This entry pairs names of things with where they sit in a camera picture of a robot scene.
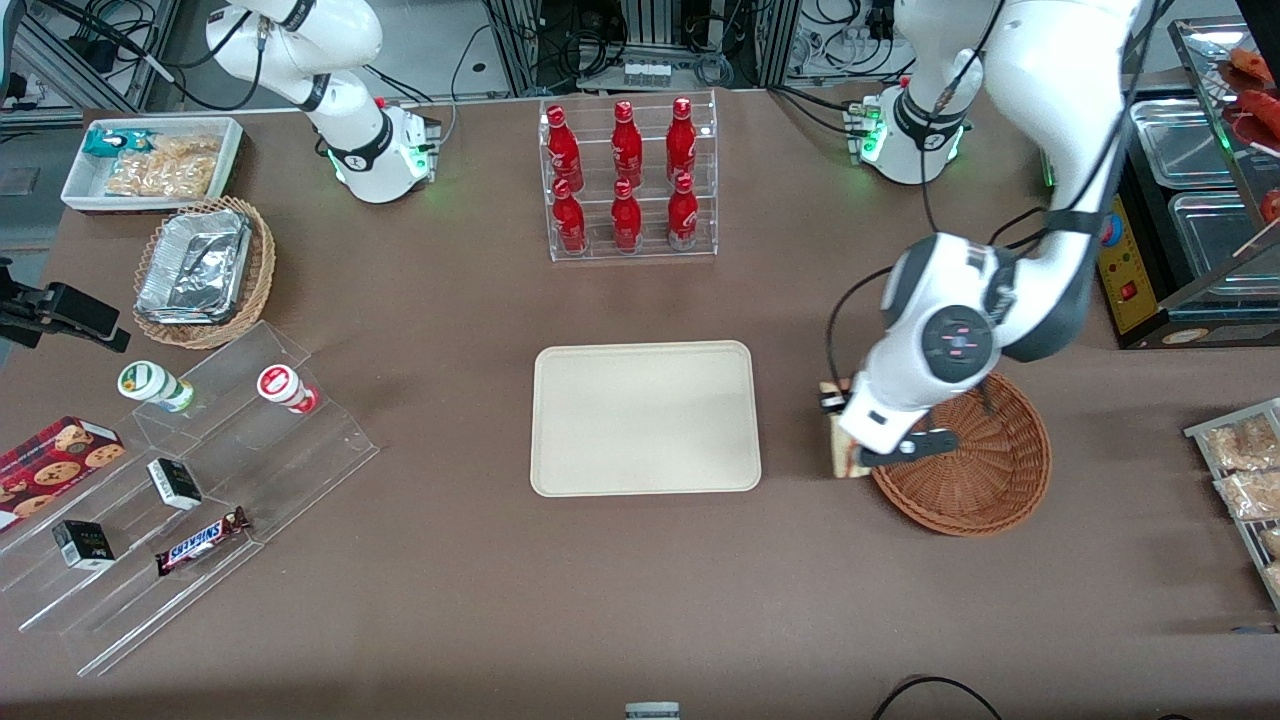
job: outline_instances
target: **aluminum foil container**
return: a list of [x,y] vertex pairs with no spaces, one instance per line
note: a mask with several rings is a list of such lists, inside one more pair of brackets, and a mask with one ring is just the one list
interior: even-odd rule
[[165,220],[134,310],[160,324],[218,325],[236,315],[252,222],[234,210]]

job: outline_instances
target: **red coca-cola bottle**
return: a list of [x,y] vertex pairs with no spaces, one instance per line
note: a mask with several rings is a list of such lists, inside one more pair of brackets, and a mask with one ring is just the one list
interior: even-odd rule
[[618,252],[635,255],[640,252],[644,237],[640,233],[640,204],[631,197],[631,181],[618,178],[613,183],[613,243]]
[[552,127],[547,138],[547,151],[552,156],[552,170],[556,177],[568,181],[570,192],[582,190],[582,156],[577,151],[577,138],[564,124],[564,108],[552,105],[547,109],[547,124]]
[[644,182],[644,142],[632,115],[626,100],[613,106],[613,167],[635,190]]
[[676,183],[681,172],[692,174],[694,146],[698,131],[694,128],[694,104],[687,97],[677,97],[671,104],[671,127],[667,128],[667,181]]
[[667,242],[680,252],[692,250],[698,229],[698,199],[694,197],[694,176],[676,173],[676,192],[667,202]]
[[556,232],[561,237],[561,247],[566,255],[586,252],[586,222],[582,219],[582,206],[573,199],[568,181],[556,178],[552,183],[552,217],[556,218]]

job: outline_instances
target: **wicker basket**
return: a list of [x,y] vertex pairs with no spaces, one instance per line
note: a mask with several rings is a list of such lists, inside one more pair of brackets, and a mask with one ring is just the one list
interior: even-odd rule
[[[177,345],[188,350],[210,350],[238,338],[248,332],[253,323],[262,314],[266,306],[266,296],[271,292],[271,274],[275,272],[275,240],[271,238],[271,228],[262,222],[262,215],[252,205],[236,197],[219,197],[207,200],[178,210],[179,214],[192,215],[201,213],[214,213],[216,210],[236,210],[243,213],[253,223],[253,237],[250,240],[250,255],[244,264],[244,279],[241,282],[239,309],[230,320],[221,325],[161,325],[142,319],[137,310],[133,311],[133,320],[142,328],[142,333],[156,342]],[[134,292],[142,291],[142,281],[151,266],[151,254],[155,252],[156,241],[160,238],[160,228],[151,233],[151,242],[142,251],[142,261],[138,272],[133,274]]]
[[890,502],[925,528],[992,536],[1029,518],[1044,498],[1051,451],[1039,415],[997,373],[987,378],[987,395],[989,413],[978,388],[933,409],[934,424],[960,438],[959,450],[872,471]]

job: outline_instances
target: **acrylic display stand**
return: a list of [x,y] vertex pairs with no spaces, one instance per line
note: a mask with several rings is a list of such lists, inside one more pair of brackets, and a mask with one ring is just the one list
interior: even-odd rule
[[[319,388],[308,356],[260,322],[183,375],[196,388],[184,413],[140,405],[118,423],[113,429],[128,448],[122,461],[58,498],[51,511],[0,534],[0,589],[18,626],[60,634],[79,675],[102,674],[376,455],[332,400],[296,415],[259,397],[259,373],[276,363]],[[161,456],[191,470],[205,496],[198,507],[160,502],[146,465]],[[159,577],[156,553],[237,506],[252,523],[248,530]],[[64,519],[100,523],[116,561],[99,571],[69,569],[50,530]]]
[[[667,242],[667,201],[673,188],[667,181],[667,128],[671,126],[671,104],[676,97],[689,97],[692,102],[692,122],[698,128],[696,163],[694,165],[694,195],[698,197],[698,232],[692,250],[677,251]],[[719,249],[719,224],[716,199],[719,192],[717,176],[716,96],[712,92],[646,94],[626,96],[635,110],[634,122],[644,141],[644,183],[634,197],[640,202],[644,217],[644,242],[635,255],[623,255],[613,245],[613,182],[618,178],[613,168],[613,105],[600,105],[591,97],[557,97],[544,100],[538,124],[538,150],[541,152],[543,204],[547,208],[547,236],[552,260],[635,260],[640,258],[673,260],[680,258],[716,255]],[[586,219],[588,249],[582,255],[568,255],[556,233],[552,215],[552,170],[547,140],[547,108],[564,108],[570,129],[577,136],[582,156],[585,184],[575,195],[582,205]]]

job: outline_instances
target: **cookie box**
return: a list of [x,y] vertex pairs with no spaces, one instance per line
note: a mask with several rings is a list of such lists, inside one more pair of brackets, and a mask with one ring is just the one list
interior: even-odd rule
[[122,455],[119,436],[70,416],[0,455],[0,533]]

